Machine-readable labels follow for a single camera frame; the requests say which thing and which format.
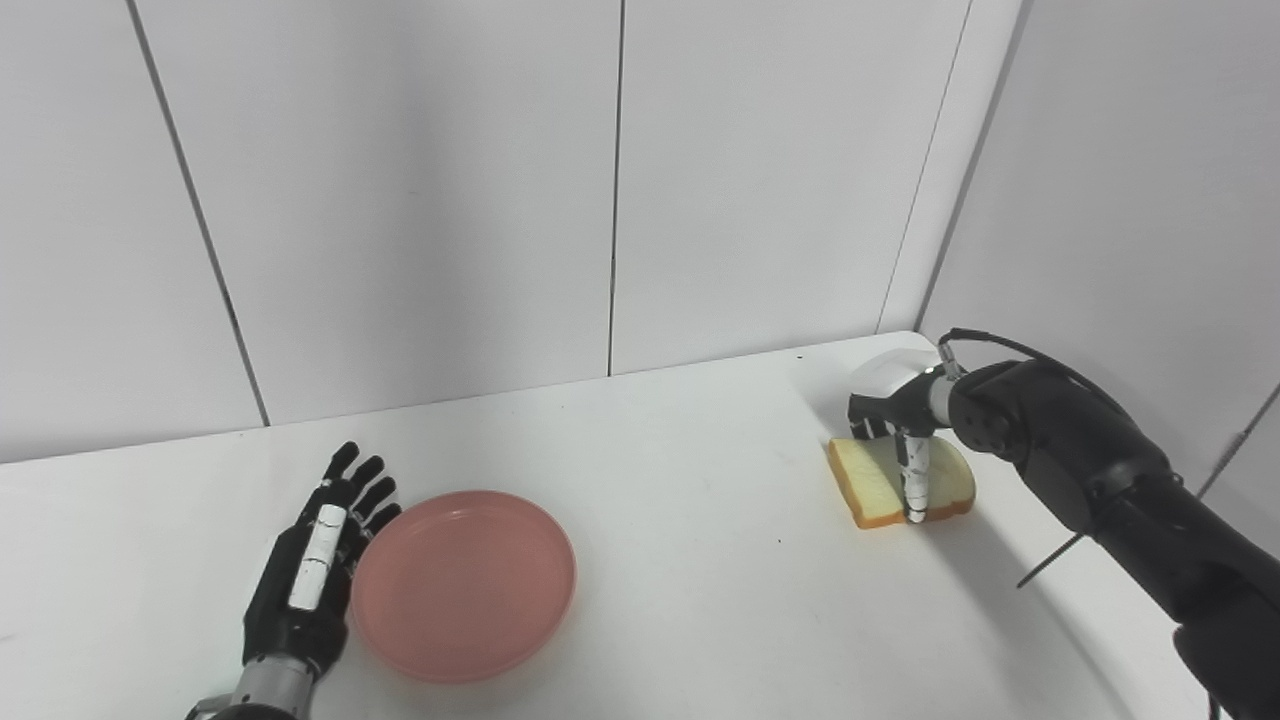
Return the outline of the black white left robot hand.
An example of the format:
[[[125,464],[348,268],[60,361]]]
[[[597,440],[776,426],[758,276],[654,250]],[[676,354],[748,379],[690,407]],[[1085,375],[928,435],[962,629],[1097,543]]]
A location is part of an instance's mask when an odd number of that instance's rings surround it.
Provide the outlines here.
[[[356,569],[401,515],[396,492],[383,457],[364,457],[353,441],[332,455],[294,523],[276,537],[244,612],[244,665],[283,656],[320,678],[340,659]]]

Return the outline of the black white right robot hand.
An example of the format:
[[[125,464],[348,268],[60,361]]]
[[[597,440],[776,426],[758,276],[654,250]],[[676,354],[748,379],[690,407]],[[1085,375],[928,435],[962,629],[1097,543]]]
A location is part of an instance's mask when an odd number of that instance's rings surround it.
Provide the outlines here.
[[[856,439],[893,438],[904,515],[923,523],[931,507],[931,442],[951,427],[948,401],[956,377],[932,351],[896,348],[851,375],[847,420]]]

